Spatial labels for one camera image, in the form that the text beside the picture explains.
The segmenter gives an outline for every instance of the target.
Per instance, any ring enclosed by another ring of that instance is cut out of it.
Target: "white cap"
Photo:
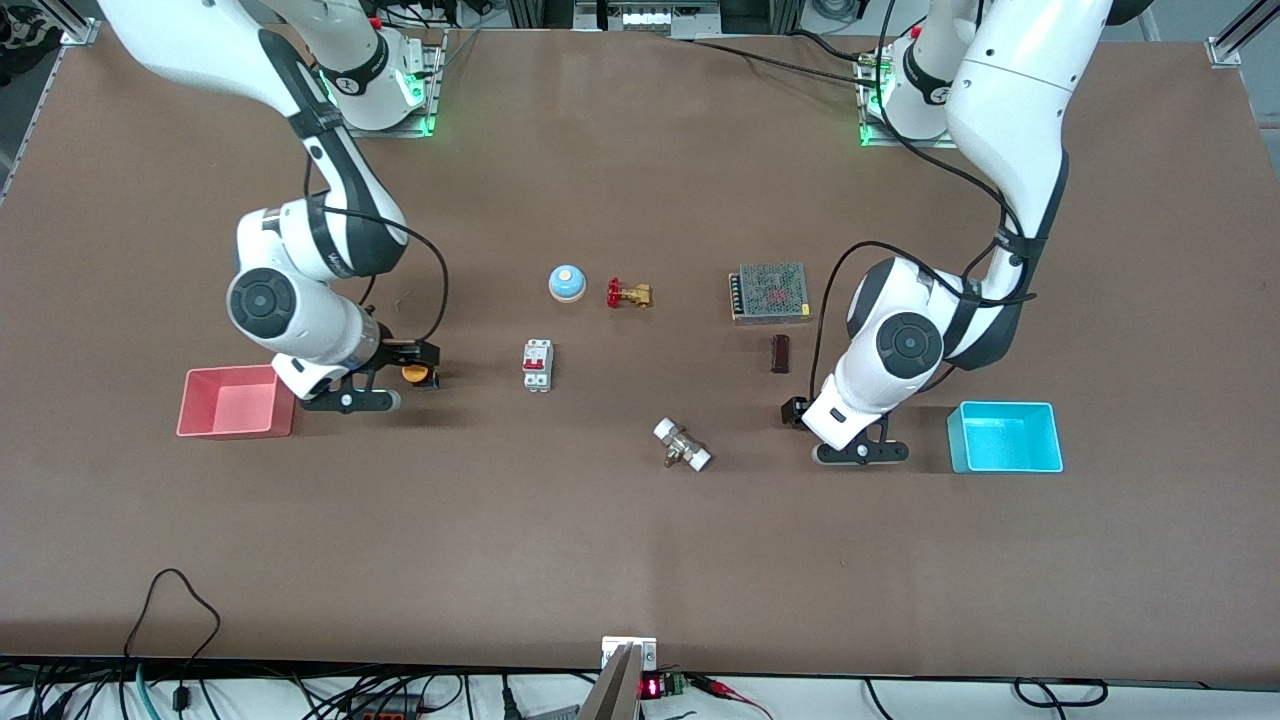
[[[705,468],[707,464],[710,461],[712,461],[712,454],[707,452],[707,448],[704,447],[699,450],[698,454],[689,460],[689,466],[701,473],[703,468]]]
[[[662,421],[658,423],[658,427],[653,429],[653,434],[658,439],[667,439],[667,436],[671,434],[671,430],[673,429],[676,429],[676,423],[673,423],[671,418],[663,418]]]

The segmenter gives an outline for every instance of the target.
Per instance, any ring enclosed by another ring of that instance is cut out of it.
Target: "electrical wire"
[[[384,224],[387,227],[396,228],[396,229],[398,229],[398,231],[408,234],[413,240],[417,240],[422,245],[425,245],[426,249],[430,250],[431,254],[435,255],[435,259],[440,263],[440,278],[442,278],[440,279],[440,311],[436,313],[435,322],[431,323],[431,328],[428,329],[426,333],[424,333],[421,337],[419,337],[417,342],[424,342],[428,338],[430,338],[433,334],[435,334],[435,331],[438,331],[440,328],[440,323],[444,322],[444,311],[448,310],[448,307],[449,307],[449,265],[448,265],[448,263],[444,261],[444,254],[440,252],[440,249],[436,247],[434,242],[431,242],[430,240],[428,240],[426,236],[419,233],[413,228],[410,228],[407,225],[402,225],[401,223],[397,223],[396,220],[389,220],[387,218],[380,218],[378,215],[369,215],[369,214],[365,214],[365,213],[357,213],[355,210],[344,210],[344,209],[340,209],[340,208],[329,208],[328,205],[324,208],[324,211],[325,213],[333,213],[335,215],[347,215],[348,218],[360,218],[361,220],[369,220],[369,222],[372,222],[372,223],[381,223],[381,224]]]
[[[223,716],[218,714],[218,706],[214,705],[212,696],[209,694],[204,675],[196,675],[196,680],[200,683],[200,694],[205,696],[205,705],[209,706],[209,714],[214,716],[214,720],[223,720]]]
[[[879,696],[876,694],[876,685],[872,684],[872,679],[863,678],[863,682],[867,683],[867,692],[869,692],[872,696],[872,702],[876,705],[876,711],[879,712],[884,717],[884,720],[893,720],[893,716],[888,714],[888,710],[884,710],[884,703],[879,701]]]
[[[829,42],[826,41],[826,38],[823,38],[820,35],[818,35],[815,32],[809,32],[806,29],[797,28],[797,29],[794,29],[794,31],[788,32],[787,35],[792,36],[792,37],[804,37],[804,38],[812,40],[813,42],[815,42],[818,45],[818,47],[822,47],[823,51],[826,51],[828,55],[831,55],[833,58],[838,58],[838,59],[846,60],[849,63],[856,63],[858,61],[858,53],[845,53],[844,50],[836,50],[836,47],[833,47]]]
[[[749,53],[746,50],[739,50],[737,47],[728,47],[726,45],[716,45],[714,42],[699,42],[696,40],[680,40],[680,42],[687,42],[687,44],[695,45],[698,47],[710,47],[713,50],[719,50],[722,53],[728,53],[731,55],[739,55],[739,56],[746,58],[749,60],[758,60],[760,63],[765,63],[765,64],[769,64],[769,65],[777,65],[780,68],[785,68],[785,69],[794,70],[794,72],[797,72],[797,73],[805,73],[805,74],[810,74],[810,76],[820,77],[820,78],[827,78],[827,79],[836,79],[836,81],[840,81],[840,82],[847,82],[847,83],[858,85],[858,86],[861,86],[861,87],[872,87],[870,81],[865,81],[865,79],[861,79],[861,78],[855,78],[852,76],[842,76],[842,74],[838,74],[838,73],[828,73],[827,70],[819,70],[819,69],[815,69],[815,68],[806,68],[804,65],[796,65],[795,63],[787,63],[786,60],[778,60],[777,58],[765,58],[764,55],[756,55],[755,53]]]
[[[1044,693],[1044,697],[1048,698],[1048,700],[1046,700],[1046,701],[1037,701],[1037,700],[1032,700],[1032,698],[1027,697],[1027,694],[1023,693],[1023,684],[1024,683],[1028,683],[1028,684],[1032,684],[1032,685],[1036,685],[1037,688],[1039,688],[1039,691],[1042,693]],[[1039,680],[1037,678],[1016,678],[1016,679],[1014,679],[1014,694],[1018,696],[1018,700],[1023,701],[1024,703],[1027,703],[1027,705],[1029,705],[1032,707],[1038,707],[1041,710],[1053,710],[1053,711],[1057,712],[1059,720],[1066,720],[1066,710],[1065,708],[1068,708],[1068,707],[1097,707],[1097,706],[1102,705],[1103,702],[1106,702],[1107,697],[1110,697],[1110,694],[1111,694],[1111,688],[1107,685],[1107,683],[1105,680],[1091,680],[1091,682],[1084,683],[1084,684],[1088,685],[1089,688],[1101,688],[1102,692],[1098,694],[1098,697],[1091,698],[1091,700],[1059,700],[1057,694],[1055,694],[1053,691],[1050,689],[1050,687],[1043,680]]]
[[[745,698],[742,696],[737,696],[737,697],[731,698],[731,700],[733,700],[735,702],[741,702],[742,705],[750,705],[751,707],[754,707],[754,708],[759,710],[760,712],[763,712],[765,717],[768,717],[769,720],[773,720],[773,714],[769,712],[768,710],[765,710],[763,705],[755,702],[754,700]]]
[[[453,697],[451,697],[449,700],[444,701],[444,703],[440,705],[440,706],[438,706],[438,707],[428,707],[428,705],[426,705],[426,700],[425,700],[425,697],[426,697],[426,685],[431,684],[431,680],[435,679],[435,675],[431,675],[430,678],[428,678],[426,679],[426,685],[422,685],[422,692],[417,696],[419,712],[421,712],[422,715],[430,715],[431,712],[439,712],[439,711],[444,710],[445,707],[449,707],[451,705],[453,705],[454,702],[457,702],[458,698],[462,697],[462,675],[454,675],[454,678],[458,679],[458,689],[454,691]]]
[[[200,643],[200,647],[197,647],[196,651],[192,652],[189,657],[187,657],[187,661],[182,664],[182,670],[178,673],[178,687],[180,688],[183,687],[183,682],[187,678],[187,669],[191,667],[191,664],[196,660],[196,657],[198,657],[200,653],[204,652],[206,647],[209,647],[209,643],[214,642],[214,638],[218,637],[218,632],[223,629],[223,616],[218,614],[218,610],[212,605],[210,605],[207,600],[205,600],[204,597],[200,596],[198,592],[196,592],[196,588],[192,587],[191,580],[182,570],[177,568],[165,568],[164,570],[160,570],[159,573],[155,574],[155,577],[151,578],[151,587],[147,588],[147,597],[142,601],[142,612],[138,614],[138,619],[133,623],[133,628],[129,629],[129,637],[125,638],[124,641],[124,650],[122,655],[125,659],[129,657],[131,651],[133,648],[133,641],[138,637],[138,630],[142,628],[142,620],[145,620],[147,616],[147,609],[151,607],[151,598],[155,596],[156,585],[160,583],[160,578],[169,574],[177,575],[178,579],[182,580],[183,587],[187,588],[187,594],[189,594],[192,600],[200,603],[200,606],[207,610],[209,614],[214,618],[214,629],[209,633],[209,637],[206,637],[205,642]],[[138,665],[138,673],[141,674],[141,671],[142,666]],[[143,701],[148,702],[150,698],[146,694],[146,688],[140,687],[138,691],[142,693]],[[120,708],[122,710],[124,708],[123,669],[120,680]],[[155,710],[154,707],[148,708],[148,714],[154,712],[154,710]]]
[[[858,251],[858,250],[860,250],[863,247],[879,247],[882,250],[888,250],[890,252],[893,252],[895,255],[899,255],[901,258],[905,258],[906,260],[910,260],[911,263],[915,263],[916,266],[920,269],[922,273],[929,275],[936,283],[938,283],[940,286],[942,286],[947,292],[950,292],[951,295],[956,296],[957,299],[964,299],[964,293],[963,293],[961,290],[957,290],[956,287],[954,287],[946,278],[943,278],[942,275],[940,275],[937,270],[934,270],[933,268],[931,268],[929,265],[927,265],[923,260],[920,260],[915,255],[911,255],[910,252],[902,250],[901,247],[897,247],[895,245],[890,245],[887,242],[881,242],[878,240],[864,240],[863,242],[858,242],[858,243],[850,246],[849,250],[845,250],[845,252],[841,254],[840,259],[836,260],[836,265],[831,269],[831,275],[827,277],[827,286],[822,291],[822,302],[818,305],[818,327],[815,329],[815,337],[814,337],[814,341],[813,341],[813,364],[809,368],[809,396],[808,396],[809,400],[813,400],[815,397],[814,396],[814,389],[815,389],[817,380],[818,380],[818,355],[822,351],[822,328],[823,328],[823,325],[826,324],[826,320],[827,320],[827,301],[831,297],[831,288],[835,284],[835,282],[836,282],[836,274],[840,273],[840,268],[841,268],[841,265],[845,264],[845,260],[850,255],[852,255],[855,251]],[[1006,306],[1006,305],[1021,305],[1023,302],[1027,302],[1028,300],[1034,300],[1034,299],[1036,299],[1036,293],[1034,292],[1028,292],[1027,295],[1019,295],[1016,297],[1006,297],[1006,299],[1002,299],[1002,300],[991,300],[991,299],[983,297],[983,299],[978,300],[978,306],[979,307],[1002,307],[1002,306]]]
[[[151,693],[147,692],[147,683],[142,678],[141,662],[138,662],[138,667],[133,671],[133,684],[138,688],[138,697],[142,698],[142,710],[147,711],[147,717],[160,720],[160,714],[156,712],[156,706],[151,702]]]
[[[356,305],[361,305],[362,306],[365,304],[365,301],[369,300],[369,293],[374,292],[374,283],[375,282],[378,282],[378,275],[369,275],[369,284],[365,286],[365,292],[361,293],[360,300],[356,301]]]
[[[940,384],[942,384],[942,380],[950,378],[951,373],[954,373],[954,372],[956,372],[956,366],[955,365],[947,365],[947,369],[942,370],[942,374],[940,374],[937,379],[929,380],[928,384],[925,384],[920,389],[915,391],[915,395],[924,395],[924,393],[929,392],[931,389],[938,387]]]
[[[897,128],[895,128],[893,123],[888,119],[888,110],[884,108],[883,88],[881,86],[881,78],[882,78],[881,65],[884,61],[884,38],[888,36],[888,22],[890,18],[893,17],[893,5],[896,3],[897,0],[888,0],[888,5],[884,8],[884,22],[883,24],[881,24],[879,42],[877,42],[876,45],[876,81],[872,85],[872,87],[876,91],[876,102],[881,108],[881,120],[883,120],[884,128],[888,129],[890,135],[893,136],[893,140],[899,141],[902,145],[902,147],[910,150],[915,156],[920,158],[922,160],[936,168],[941,168],[959,178],[968,181],[974,187],[991,196],[991,199],[995,200],[997,205],[1000,205],[1000,209],[1005,213],[1005,215],[1010,220],[1012,220],[1014,228],[1018,232],[1018,234],[1025,237],[1025,233],[1023,232],[1023,224],[1018,219],[1018,214],[1014,213],[1014,209],[1009,205],[1007,201],[1005,201],[1005,197],[1000,192],[997,192],[993,187],[982,182],[977,177],[961,170],[960,168],[956,168],[955,165],[938,160],[937,158],[933,158],[932,155],[924,152],[923,150],[916,147],[910,140],[904,137],[902,133],[897,132]]]
[[[495,4],[495,5],[493,6],[493,9],[494,9],[494,10],[504,10],[504,9],[506,9],[506,5],[503,5],[503,6],[500,6],[500,8],[499,8],[499,6],[498,6],[498,5]],[[474,24],[474,26],[471,26],[470,28],[467,28],[467,29],[474,29],[475,32],[472,32],[471,35],[468,35],[468,36],[467,36],[467,38],[462,41],[462,45],[458,45],[458,49],[457,49],[457,50],[454,50],[452,55],[449,55],[448,58],[445,58],[445,59],[444,59],[444,64],[442,64],[442,65],[440,65],[440,74],[442,74],[442,76],[444,74],[444,69],[445,69],[445,68],[448,68],[449,65],[452,65],[452,64],[453,64],[453,60],[457,60],[457,59],[458,59],[460,56],[462,56],[462,51],[463,51],[463,50],[466,50],[466,49],[467,49],[467,46],[470,46],[470,45],[471,45],[472,42],[475,42],[476,37],[479,37],[479,36],[480,36],[480,31],[483,31],[483,29],[484,29],[484,27],[485,27],[486,24],[489,24],[489,23],[492,23],[492,22],[497,20],[497,19],[498,19],[498,18],[500,18],[500,17],[502,17],[502,14],[499,13],[499,14],[494,14],[494,15],[493,15],[492,18],[489,18],[489,19],[484,19],[484,18],[481,18],[481,19],[480,19],[480,22],[477,22],[476,24]]]
[[[467,696],[467,720],[476,720],[475,708],[471,707],[471,676],[462,675],[462,687],[466,688]]]
[[[303,174],[302,174],[302,196],[310,199],[311,197],[310,190],[311,190],[311,165],[312,165],[312,161],[311,161],[311,154],[307,152],[306,155],[307,155],[307,167],[306,167],[306,169],[303,170]],[[370,214],[366,214],[366,213],[360,213],[360,211],[356,211],[356,210],[346,210],[346,209],[342,209],[342,208],[330,208],[328,205],[321,205],[321,209],[325,213],[330,213],[330,214],[334,214],[334,215],[346,215],[348,218],[358,218],[361,220],[369,220],[369,222],[372,222],[372,223],[383,224],[383,225],[389,227],[389,228],[396,228],[396,229],[398,229],[398,231],[408,234],[413,240],[417,240],[422,245],[425,245],[426,249],[430,250],[433,255],[435,255],[436,261],[440,264],[440,310],[439,310],[439,313],[436,313],[435,322],[431,323],[430,329],[428,329],[426,333],[424,333],[421,337],[419,337],[417,342],[425,342],[433,334],[435,334],[435,331],[438,331],[440,328],[440,323],[444,322],[444,311],[448,310],[448,307],[449,307],[449,264],[444,260],[444,254],[440,252],[440,249],[436,247],[435,243],[431,242],[430,240],[428,240],[426,236],[424,236],[422,233],[415,231],[413,228],[410,228],[407,225],[397,223],[396,220],[392,220],[392,219],[388,219],[388,218],[383,218],[383,217],[379,217],[379,215],[370,215]],[[356,305],[364,305],[365,301],[369,300],[369,293],[371,293],[374,291],[374,281],[376,281],[376,279],[378,279],[378,275],[371,275],[369,278],[369,284],[365,286],[365,293],[360,296],[360,301]]]

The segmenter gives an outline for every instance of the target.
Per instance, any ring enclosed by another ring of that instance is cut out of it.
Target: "metal mesh power supply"
[[[804,263],[741,265],[728,277],[735,325],[806,323],[809,290]]]

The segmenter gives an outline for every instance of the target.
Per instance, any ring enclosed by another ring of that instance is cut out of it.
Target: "small orange object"
[[[401,368],[401,377],[413,386],[429,384],[433,374],[435,373],[426,365],[404,365]]]

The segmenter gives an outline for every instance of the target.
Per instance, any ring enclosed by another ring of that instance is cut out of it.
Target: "metal frame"
[[[96,18],[81,15],[67,0],[32,0],[49,19],[63,28],[63,45],[93,45],[97,28],[102,24]]]
[[[1280,0],[1257,0],[1236,15],[1222,32],[1204,41],[1215,68],[1240,67],[1240,49],[1280,17]]]
[[[27,123],[27,131],[22,133],[22,142],[18,143],[18,151],[14,152],[13,164],[9,167],[9,172],[5,173],[4,183],[0,184],[0,205],[4,205],[5,197],[9,196],[9,187],[13,184],[13,178],[18,174],[18,165],[22,164],[22,156],[27,151],[27,142],[31,141],[31,132],[36,129],[36,120],[40,119],[40,111],[45,109],[45,100],[49,99],[49,90],[54,87],[54,78],[58,77],[58,68],[63,64],[63,55],[67,54],[65,47],[59,47],[58,54],[54,56],[54,67],[49,70],[49,77],[45,78],[45,87],[40,91],[40,100],[36,101],[36,110],[31,114],[31,122]]]
[[[608,662],[582,701],[577,720],[636,720],[640,716],[640,679],[646,662],[657,664],[653,638],[605,638],[617,642],[604,651]]]

